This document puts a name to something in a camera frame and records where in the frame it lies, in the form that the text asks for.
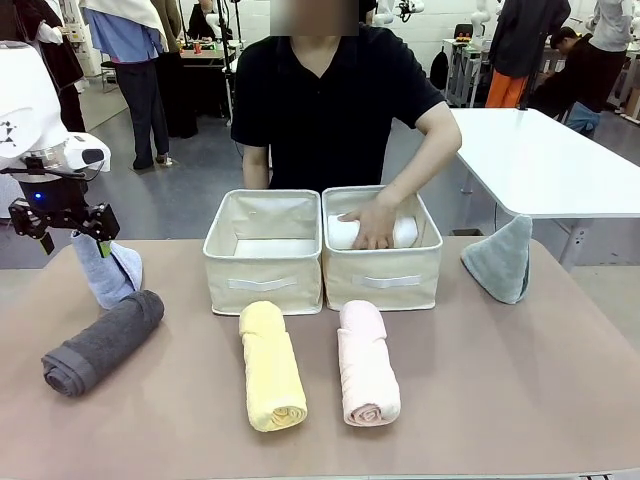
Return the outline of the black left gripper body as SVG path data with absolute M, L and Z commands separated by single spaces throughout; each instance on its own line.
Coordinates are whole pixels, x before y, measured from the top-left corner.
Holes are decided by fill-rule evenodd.
M 62 167 L 46 167 L 41 158 L 25 160 L 25 173 L 19 179 L 25 199 L 39 212 L 69 214 L 78 221 L 86 217 L 88 191 L 86 175 L 65 171 Z

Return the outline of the person's left hand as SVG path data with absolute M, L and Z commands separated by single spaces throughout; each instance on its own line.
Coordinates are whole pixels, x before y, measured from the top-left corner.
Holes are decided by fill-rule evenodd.
M 390 194 L 387 189 L 358 209 L 342 215 L 342 222 L 357 222 L 358 234 L 353 243 L 357 250 L 391 249 L 394 247 L 394 226 L 399 197 Z

